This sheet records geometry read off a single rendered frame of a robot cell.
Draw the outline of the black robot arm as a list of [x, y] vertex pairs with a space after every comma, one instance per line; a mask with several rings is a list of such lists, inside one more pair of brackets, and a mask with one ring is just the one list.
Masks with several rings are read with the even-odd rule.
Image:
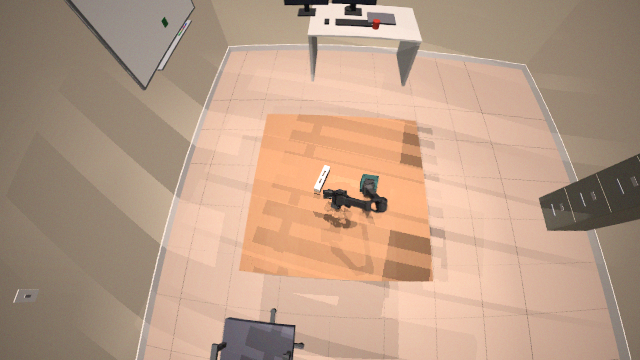
[[[341, 209], [343, 205], [350, 205], [365, 210], [366, 212], [381, 213], [387, 211], [388, 199], [380, 197], [374, 191], [374, 180], [366, 178], [362, 185], [362, 194], [369, 195], [370, 201], [364, 201], [349, 197], [347, 190], [323, 190], [323, 199], [332, 199], [331, 208]], [[371, 204], [375, 203], [376, 210], [371, 209]]]

